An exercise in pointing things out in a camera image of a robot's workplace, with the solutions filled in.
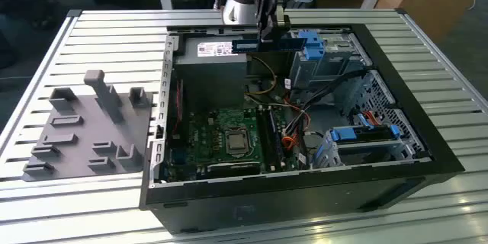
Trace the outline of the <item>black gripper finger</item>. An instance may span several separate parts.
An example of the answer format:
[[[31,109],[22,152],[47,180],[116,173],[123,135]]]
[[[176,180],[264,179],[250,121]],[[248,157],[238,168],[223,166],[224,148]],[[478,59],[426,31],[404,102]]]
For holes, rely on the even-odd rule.
[[[275,11],[275,16],[276,16],[276,24],[275,24],[275,38],[276,39],[282,39],[283,36],[286,36],[287,32],[290,31],[290,18],[288,16],[284,14],[284,8],[283,5],[278,5],[276,7],[276,11]]]
[[[256,0],[256,7],[259,38],[262,41],[271,41],[274,39],[276,0]]]

